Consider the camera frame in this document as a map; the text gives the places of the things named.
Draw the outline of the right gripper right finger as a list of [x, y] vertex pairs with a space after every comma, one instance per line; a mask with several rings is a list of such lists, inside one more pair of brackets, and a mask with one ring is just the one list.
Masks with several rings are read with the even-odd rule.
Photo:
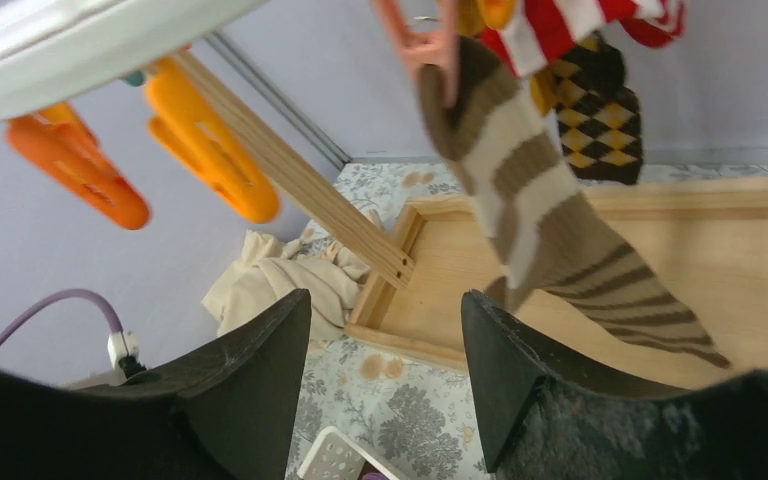
[[593, 360], [481, 292], [461, 322], [497, 479], [768, 479], [768, 370], [696, 390]]

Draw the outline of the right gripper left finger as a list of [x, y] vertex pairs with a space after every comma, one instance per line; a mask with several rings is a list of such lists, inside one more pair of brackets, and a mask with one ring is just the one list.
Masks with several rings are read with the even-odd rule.
[[310, 293], [296, 289], [120, 385], [0, 372], [0, 479], [280, 479], [310, 324]]

